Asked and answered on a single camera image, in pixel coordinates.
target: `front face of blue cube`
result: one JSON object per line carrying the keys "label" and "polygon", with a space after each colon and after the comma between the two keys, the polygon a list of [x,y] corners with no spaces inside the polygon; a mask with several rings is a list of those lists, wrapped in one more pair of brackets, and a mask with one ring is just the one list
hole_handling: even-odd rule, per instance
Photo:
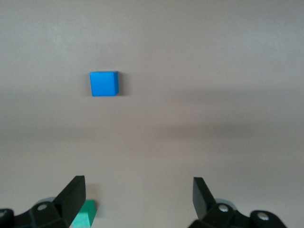
{"label": "front face of blue cube", "polygon": [[118,72],[91,72],[92,96],[115,96],[119,92]]}

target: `blue block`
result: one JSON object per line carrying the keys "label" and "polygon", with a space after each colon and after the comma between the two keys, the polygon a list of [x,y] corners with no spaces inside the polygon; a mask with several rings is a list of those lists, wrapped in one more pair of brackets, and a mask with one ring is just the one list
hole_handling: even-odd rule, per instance
{"label": "blue block", "polygon": [[118,72],[91,72],[92,96],[115,96],[119,92]]}
{"label": "blue block", "polygon": [[94,200],[86,200],[72,222],[73,228],[89,228],[92,226],[96,215]]}

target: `gray surface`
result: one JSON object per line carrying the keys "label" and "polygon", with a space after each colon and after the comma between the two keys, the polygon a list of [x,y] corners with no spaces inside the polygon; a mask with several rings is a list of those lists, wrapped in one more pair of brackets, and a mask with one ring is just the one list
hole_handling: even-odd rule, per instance
{"label": "gray surface", "polygon": [[[186,228],[192,178],[301,228],[304,2],[0,1],[0,207],[85,175],[93,228]],[[89,72],[121,72],[90,96]]]}

